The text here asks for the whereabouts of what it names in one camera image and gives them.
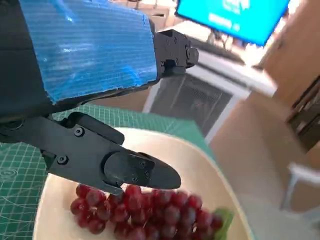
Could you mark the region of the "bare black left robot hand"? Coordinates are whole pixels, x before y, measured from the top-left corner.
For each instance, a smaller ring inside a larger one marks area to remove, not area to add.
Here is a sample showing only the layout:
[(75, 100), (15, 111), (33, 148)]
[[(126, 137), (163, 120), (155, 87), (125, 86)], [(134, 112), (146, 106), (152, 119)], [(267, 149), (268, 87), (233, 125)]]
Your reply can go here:
[(142, 12), (108, 0), (0, 3), (0, 140), (38, 148), (53, 175), (114, 195), (123, 184), (181, 186), (178, 172), (124, 148), (124, 135), (72, 111), (182, 75), (199, 52), (176, 30), (156, 32)]

